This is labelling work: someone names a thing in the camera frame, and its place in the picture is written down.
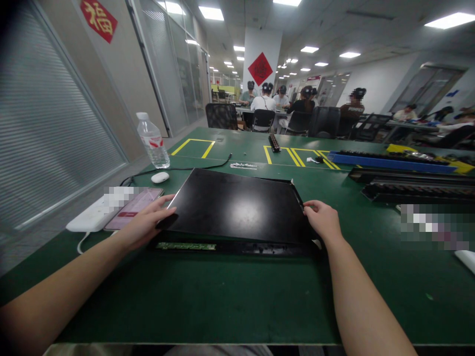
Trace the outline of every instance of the phone screen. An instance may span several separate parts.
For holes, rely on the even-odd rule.
[[[119,213],[105,226],[104,230],[120,230],[127,225],[132,218],[152,201],[163,194],[163,189],[147,188],[134,197],[124,206]]]

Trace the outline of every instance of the red diamond sign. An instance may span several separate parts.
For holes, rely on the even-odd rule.
[[[248,70],[256,81],[258,87],[273,73],[264,52],[256,58],[256,60],[249,66]]]

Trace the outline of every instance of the ceiling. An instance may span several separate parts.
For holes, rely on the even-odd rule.
[[[475,22],[447,30],[424,24],[455,13],[475,14],[473,0],[302,0],[298,7],[275,4],[272,0],[184,0],[207,33],[210,66],[231,74],[223,63],[230,61],[242,77],[244,56],[234,45],[245,46],[245,27],[283,30],[279,64],[297,58],[295,64],[279,69],[279,76],[300,68],[327,72],[350,65],[399,56],[421,50],[475,57]],[[225,21],[206,20],[198,6],[219,7]],[[394,19],[348,14],[355,10]],[[318,47],[315,53],[300,50]],[[361,53],[353,59],[340,58],[348,52]],[[329,63],[315,67],[315,63]]]

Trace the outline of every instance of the water bottle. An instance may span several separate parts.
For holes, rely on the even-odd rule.
[[[170,167],[170,158],[163,144],[160,129],[152,124],[147,113],[137,113],[137,117],[139,118],[137,131],[152,164],[157,169]]]

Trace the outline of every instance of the white label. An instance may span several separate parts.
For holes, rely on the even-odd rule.
[[[163,146],[163,140],[161,136],[148,137],[140,136],[145,147],[149,148],[159,148]]]

